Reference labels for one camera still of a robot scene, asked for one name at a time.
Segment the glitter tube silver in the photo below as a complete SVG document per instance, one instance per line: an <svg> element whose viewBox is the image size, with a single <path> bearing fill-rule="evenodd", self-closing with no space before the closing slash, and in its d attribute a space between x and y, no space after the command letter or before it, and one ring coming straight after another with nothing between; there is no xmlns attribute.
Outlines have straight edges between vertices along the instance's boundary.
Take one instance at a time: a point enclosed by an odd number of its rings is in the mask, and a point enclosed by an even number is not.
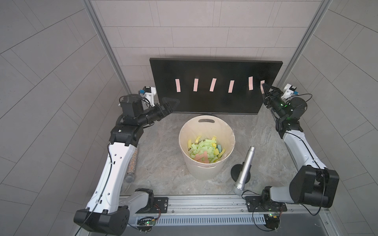
<svg viewBox="0 0 378 236"><path fill-rule="evenodd" d="M137 147L129 162L127 173L124 178L124 181L126 183L133 183L135 180L135 170L136 170L136 165L137 165L138 151L139 151L139 148Z"/></svg>

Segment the aluminium right corner post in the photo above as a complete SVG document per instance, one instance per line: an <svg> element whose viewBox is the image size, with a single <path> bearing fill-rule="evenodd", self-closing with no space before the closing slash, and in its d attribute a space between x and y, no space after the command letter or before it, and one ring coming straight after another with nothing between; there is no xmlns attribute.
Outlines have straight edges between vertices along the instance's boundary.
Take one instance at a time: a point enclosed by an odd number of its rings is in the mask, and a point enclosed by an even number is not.
<svg viewBox="0 0 378 236"><path fill-rule="evenodd" d="M280 80L277 83L279 88L283 88L286 85L288 77L292 70L294 69L295 65L297 64L300 56L303 54L304 49L306 48L307 44L309 43L311 37L315 33L316 29L318 28L321 20L323 19L324 15L326 14L332 0L323 0L321 1L318 9L316 10L312 20L310 21L309 26L307 27L298 47L296 48L292 58L290 59L285 71L283 72Z"/></svg>

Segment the discarded sticky notes pile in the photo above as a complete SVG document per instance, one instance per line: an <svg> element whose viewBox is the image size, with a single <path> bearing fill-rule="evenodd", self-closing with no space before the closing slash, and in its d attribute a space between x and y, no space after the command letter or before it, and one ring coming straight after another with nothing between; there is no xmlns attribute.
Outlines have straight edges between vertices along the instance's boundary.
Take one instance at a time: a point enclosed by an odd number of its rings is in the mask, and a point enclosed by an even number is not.
<svg viewBox="0 0 378 236"><path fill-rule="evenodd" d="M194 142L188 140L187 148L189 158L204 164L219 162L226 151L216 136L211 139L202 139L201 136L198 136Z"/></svg>

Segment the left green circuit board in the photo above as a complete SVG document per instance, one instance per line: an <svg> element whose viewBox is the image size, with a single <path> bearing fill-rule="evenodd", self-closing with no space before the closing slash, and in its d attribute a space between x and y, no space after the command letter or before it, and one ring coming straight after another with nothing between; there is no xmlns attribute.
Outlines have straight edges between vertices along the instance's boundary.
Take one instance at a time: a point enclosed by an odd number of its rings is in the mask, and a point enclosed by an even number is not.
<svg viewBox="0 0 378 236"><path fill-rule="evenodd" d="M136 227L142 232L149 232L152 227L155 226L157 218L154 217L143 217L137 221Z"/></svg>

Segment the right green circuit board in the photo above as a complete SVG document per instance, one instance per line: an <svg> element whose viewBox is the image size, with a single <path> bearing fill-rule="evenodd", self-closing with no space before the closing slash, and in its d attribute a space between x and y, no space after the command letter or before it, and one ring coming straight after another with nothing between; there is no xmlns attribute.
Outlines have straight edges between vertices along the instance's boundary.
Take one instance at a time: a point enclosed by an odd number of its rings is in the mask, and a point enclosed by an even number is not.
<svg viewBox="0 0 378 236"><path fill-rule="evenodd" d="M281 219L278 215L273 215L273 214L265 214L264 215L264 220L265 224L264 226L270 230L274 231L279 229L280 224L281 224Z"/></svg>

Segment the black computer monitor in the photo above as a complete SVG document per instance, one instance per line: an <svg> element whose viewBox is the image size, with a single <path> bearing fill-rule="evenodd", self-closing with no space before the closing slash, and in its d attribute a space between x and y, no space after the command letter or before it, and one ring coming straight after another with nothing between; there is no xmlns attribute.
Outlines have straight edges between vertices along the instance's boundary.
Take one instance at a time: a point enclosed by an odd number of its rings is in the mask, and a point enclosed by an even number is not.
<svg viewBox="0 0 378 236"><path fill-rule="evenodd" d="M263 105L260 82L272 85L282 65L282 61L150 59L160 102L165 97L180 100L175 113L256 115ZM248 87L251 76L253 90ZM197 92L193 91L195 78L199 79ZM213 78L217 81L210 92ZM175 79L180 79L179 93ZM232 93L228 93L230 80L235 81Z"/></svg>

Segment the cream waste bin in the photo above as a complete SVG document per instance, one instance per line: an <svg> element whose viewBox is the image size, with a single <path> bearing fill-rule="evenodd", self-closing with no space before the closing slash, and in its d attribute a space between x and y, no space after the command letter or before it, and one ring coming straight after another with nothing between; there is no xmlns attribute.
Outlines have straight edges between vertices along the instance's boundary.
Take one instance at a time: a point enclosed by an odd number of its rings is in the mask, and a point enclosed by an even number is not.
<svg viewBox="0 0 378 236"><path fill-rule="evenodd" d="M182 126L179 146L190 174L205 181L221 172L234 150L235 135L225 121L202 115Z"/></svg>

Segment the pink sticky note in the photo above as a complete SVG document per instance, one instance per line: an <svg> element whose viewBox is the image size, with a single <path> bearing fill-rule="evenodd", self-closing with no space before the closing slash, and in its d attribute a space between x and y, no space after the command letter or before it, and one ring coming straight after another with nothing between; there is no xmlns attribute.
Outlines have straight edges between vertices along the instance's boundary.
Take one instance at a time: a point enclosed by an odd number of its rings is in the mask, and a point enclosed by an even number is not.
<svg viewBox="0 0 378 236"><path fill-rule="evenodd" d="M198 78L194 79L194 87L193 87L193 91L194 92L197 92L197 90L198 90L198 81L199 81Z"/></svg>
<svg viewBox="0 0 378 236"><path fill-rule="evenodd" d="M262 80L261 82L260 82L260 90L261 90L261 93L262 94L265 94L265 92L264 92L264 88L263 88L263 85L265 84L265 81L264 80Z"/></svg>
<svg viewBox="0 0 378 236"><path fill-rule="evenodd" d="M209 91L210 92L213 92L214 89L215 89L215 85L216 85L216 81L217 81L217 78L213 78L212 81L211 81L211 85L210 85L210 89Z"/></svg>
<svg viewBox="0 0 378 236"><path fill-rule="evenodd" d="M254 78L253 78L253 76L248 78L248 87L249 87L249 90L254 89Z"/></svg>
<svg viewBox="0 0 378 236"><path fill-rule="evenodd" d="M233 92L234 82L235 82L234 80L230 80L229 87L228 87L228 93Z"/></svg>
<svg viewBox="0 0 378 236"><path fill-rule="evenodd" d="M176 91L179 93L181 92L181 84L180 79L175 79Z"/></svg>

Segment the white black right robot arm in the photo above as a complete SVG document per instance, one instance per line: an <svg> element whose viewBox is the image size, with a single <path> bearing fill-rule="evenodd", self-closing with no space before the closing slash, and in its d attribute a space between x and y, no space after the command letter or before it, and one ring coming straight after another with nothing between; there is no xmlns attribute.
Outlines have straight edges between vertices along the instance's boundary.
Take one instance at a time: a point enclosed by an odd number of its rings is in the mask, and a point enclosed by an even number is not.
<svg viewBox="0 0 378 236"><path fill-rule="evenodd" d="M330 208L336 195L339 175L329 169L308 143L300 118L307 110L307 102L296 87L287 84L284 90L261 82L263 103L270 109L276 131L284 141L297 174L289 186L267 186L262 192L262 203L289 203Z"/></svg>

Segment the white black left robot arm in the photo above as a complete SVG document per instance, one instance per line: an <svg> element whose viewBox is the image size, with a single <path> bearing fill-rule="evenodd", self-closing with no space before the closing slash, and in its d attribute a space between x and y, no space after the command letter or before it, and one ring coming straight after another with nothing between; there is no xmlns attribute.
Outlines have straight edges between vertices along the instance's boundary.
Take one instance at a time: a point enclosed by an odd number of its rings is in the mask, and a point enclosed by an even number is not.
<svg viewBox="0 0 378 236"><path fill-rule="evenodd" d="M153 105L138 94L121 96L122 114L111 130L107 145L107 159L97 187L84 209L75 213L74 223L88 232L120 236L132 215L142 210L149 212L154 206L151 189L139 188L119 205L121 188L127 168L134 156L144 129L167 117L179 105L174 98L162 98Z"/></svg>

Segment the aluminium left corner post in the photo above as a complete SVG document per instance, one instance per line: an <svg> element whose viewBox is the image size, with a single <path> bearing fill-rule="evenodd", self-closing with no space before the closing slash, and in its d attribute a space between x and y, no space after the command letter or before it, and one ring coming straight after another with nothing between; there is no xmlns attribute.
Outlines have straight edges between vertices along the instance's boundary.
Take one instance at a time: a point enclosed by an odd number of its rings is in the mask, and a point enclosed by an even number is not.
<svg viewBox="0 0 378 236"><path fill-rule="evenodd" d="M114 51L112 50L111 45L110 45L110 43L109 43L109 41L106 37L105 31L104 31L104 29L103 29L103 27L100 23L99 17L97 16L97 14L95 12L92 1L82 0L81 2L83 4L85 11L87 12L87 15L88 15L93 27L94 27L94 30L97 33L97 36L99 37L99 40L100 40L107 56L109 57L110 63L112 64L112 67L114 68L114 70L115 70L125 92L127 94L131 94L131 91L130 91L130 88L127 84L125 76L124 76L124 74L121 70L120 65L118 64L118 61L117 61L115 54L114 54Z"/></svg>

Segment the black round microphone base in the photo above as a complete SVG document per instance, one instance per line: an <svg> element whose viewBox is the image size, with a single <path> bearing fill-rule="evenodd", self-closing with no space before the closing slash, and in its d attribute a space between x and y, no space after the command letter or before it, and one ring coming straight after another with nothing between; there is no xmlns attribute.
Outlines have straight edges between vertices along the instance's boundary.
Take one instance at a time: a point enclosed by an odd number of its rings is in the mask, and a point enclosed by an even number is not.
<svg viewBox="0 0 378 236"><path fill-rule="evenodd" d="M240 172L242 171L242 168L243 168L243 164L236 164L234 165L232 168L231 168L231 171L230 171L230 174L231 174L231 177L232 179L236 182L239 178L239 175L240 175ZM249 166L249 169L248 169L248 174L247 174L247 178L246 178L246 181L245 183L248 183L251 179L251 165Z"/></svg>

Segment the green circuit board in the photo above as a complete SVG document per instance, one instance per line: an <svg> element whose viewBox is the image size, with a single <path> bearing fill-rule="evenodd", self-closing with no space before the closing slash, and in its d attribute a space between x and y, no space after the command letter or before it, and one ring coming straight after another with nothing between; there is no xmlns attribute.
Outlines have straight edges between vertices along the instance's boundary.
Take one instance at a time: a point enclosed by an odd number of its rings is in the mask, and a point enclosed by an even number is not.
<svg viewBox="0 0 378 236"><path fill-rule="evenodd" d="M154 217L143 217L137 221L136 227L142 232L149 232L152 227L155 226L157 218Z"/></svg>
<svg viewBox="0 0 378 236"><path fill-rule="evenodd" d="M264 226L270 230L274 231L279 229L280 224L281 224L281 219L278 215L273 215L273 214L265 214L264 215L264 220L265 224Z"/></svg>

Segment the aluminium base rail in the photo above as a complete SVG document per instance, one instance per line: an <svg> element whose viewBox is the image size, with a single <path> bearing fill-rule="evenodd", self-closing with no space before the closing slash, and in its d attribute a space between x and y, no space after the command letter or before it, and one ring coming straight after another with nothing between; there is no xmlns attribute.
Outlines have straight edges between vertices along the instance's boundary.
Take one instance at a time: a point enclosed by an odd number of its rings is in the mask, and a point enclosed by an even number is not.
<svg viewBox="0 0 378 236"><path fill-rule="evenodd" d="M250 204L238 195L167 195L168 203L166 213L160 216L178 215L248 215L252 214L249 209L261 214L290 214L290 213L316 213L319 208L313 206L302 206L297 204L286 204L286 211L275 210L267 211L263 209L257 197Z"/></svg>

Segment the aluminium corner post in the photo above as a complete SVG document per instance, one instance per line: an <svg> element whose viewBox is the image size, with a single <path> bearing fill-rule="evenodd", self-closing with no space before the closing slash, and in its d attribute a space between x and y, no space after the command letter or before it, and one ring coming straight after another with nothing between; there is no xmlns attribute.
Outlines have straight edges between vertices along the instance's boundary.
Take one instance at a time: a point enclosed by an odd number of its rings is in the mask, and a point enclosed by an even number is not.
<svg viewBox="0 0 378 236"><path fill-rule="evenodd" d="M106 37L105 31L104 31L104 29L103 29L103 27L100 23L99 17L97 16L97 14L95 12L92 1L82 0L81 2L83 4L85 11L87 12L87 15L88 15L93 27L94 27L94 30L97 33L97 36L99 37L99 40L100 40L107 56L109 57L110 63L112 64L112 67L114 68L114 70L115 70L125 92L127 94L131 94L131 91L130 91L130 88L127 84L125 76L124 76L124 74L121 70L120 65L118 64L118 61L117 61L115 54L114 54L114 51L112 50L111 45L110 45L110 43L109 43L109 41Z"/></svg>
<svg viewBox="0 0 378 236"><path fill-rule="evenodd" d="M297 64L300 56L303 54L304 49L306 48L307 44L309 43L311 37L315 33L316 29L318 28L321 20L323 19L324 15L326 14L332 0L323 0L321 1L318 9L316 10L312 20L310 21L309 26L307 27L298 47L296 48L292 58L290 59L285 71L283 72L280 80L277 83L279 88L283 88L286 85L288 77L292 70L294 69L295 65Z"/></svg>

